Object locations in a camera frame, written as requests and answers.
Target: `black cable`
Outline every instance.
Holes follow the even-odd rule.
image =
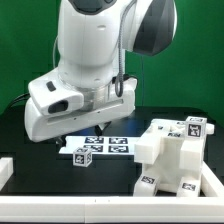
[[[117,76],[114,76],[114,77],[112,78],[112,84],[115,84],[115,82],[116,82],[116,78],[117,78]],[[130,79],[130,78],[137,79],[137,81],[138,81],[138,78],[137,78],[135,75],[129,75],[129,74],[124,74],[124,75],[123,75],[123,79],[124,79],[124,81],[127,81],[127,80]]]
[[[30,97],[30,94],[29,93],[25,93],[25,94],[22,94],[18,97],[16,97],[14,100],[12,100],[8,106],[6,107],[4,113],[9,109],[11,108],[14,104],[18,103],[18,102],[21,102],[21,101],[25,101],[25,100],[28,100]]]

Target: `cable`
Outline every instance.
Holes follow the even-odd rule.
[[[55,55],[56,55],[57,44],[58,44],[58,36],[55,38],[55,41],[54,41],[53,56],[52,56],[53,57],[53,68],[56,67]]]
[[[123,68],[123,56],[122,56],[124,23],[125,23],[125,19],[127,17],[129,10],[134,4],[136,4],[136,2],[137,0],[131,1],[131,3],[124,10],[124,13],[121,18],[121,25],[120,25],[119,38],[118,38],[119,73],[115,81],[115,92],[118,97],[121,97],[124,91],[124,80],[123,80],[124,68]]]
[[[9,109],[11,108],[14,104],[18,103],[18,102],[21,102],[21,101],[24,101],[24,100],[28,100],[28,98],[30,97],[30,94],[29,93],[25,93],[23,95],[20,95],[18,97],[16,97],[14,100],[12,100],[8,106],[6,107],[4,113]]]

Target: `white block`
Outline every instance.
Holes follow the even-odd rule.
[[[206,134],[213,135],[215,132],[215,125],[214,124],[206,124]]]
[[[4,187],[8,179],[13,174],[12,158],[0,159],[0,190]]]
[[[135,143],[136,163],[154,164],[160,152],[161,136],[157,134],[144,134]]]
[[[73,165],[88,167],[92,163],[92,150],[89,148],[77,148],[73,152]]]
[[[159,130],[159,126],[156,123],[151,123],[151,125],[148,127],[148,129],[145,131],[146,134],[156,132]]]
[[[188,117],[186,120],[185,136],[186,138],[199,139],[206,135],[207,118]]]
[[[1,223],[85,223],[84,197],[1,196]]]
[[[205,139],[185,140],[180,149],[180,169],[201,172]]]
[[[177,197],[198,197],[201,181],[183,177],[177,190]]]
[[[135,184],[134,197],[153,197],[156,195],[159,178],[155,176],[141,175]]]
[[[117,197],[86,202],[86,223],[223,223],[217,198]]]

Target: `white cube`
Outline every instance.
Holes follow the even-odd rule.
[[[0,159],[0,191],[13,174],[13,159],[1,158]]]
[[[159,185],[158,177],[142,174],[135,184],[134,197],[153,197]]]
[[[181,178],[177,190],[177,197],[198,197],[200,194],[201,181],[191,178]]]
[[[198,141],[185,140],[180,149],[179,168],[201,173],[204,157],[205,139]]]
[[[188,117],[186,120],[185,137],[191,139],[204,138],[206,135],[207,118]]]
[[[89,148],[77,148],[73,152],[73,165],[88,167],[92,163],[92,150]]]
[[[160,150],[161,136],[157,134],[144,134],[135,143],[136,163],[154,164]]]

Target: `small cube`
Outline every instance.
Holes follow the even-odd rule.
[[[77,148],[73,152],[73,165],[88,167],[92,163],[92,150],[88,148]]]
[[[134,197],[153,197],[156,195],[159,185],[159,178],[154,176],[141,175],[135,184]]]
[[[135,162],[154,164],[160,153],[161,136],[156,134],[144,134],[135,143]]]
[[[186,120],[186,138],[199,139],[206,135],[207,118],[203,117],[188,117]]]
[[[198,197],[200,194],[200,180],[182,177],[177,190],[177,197]]]

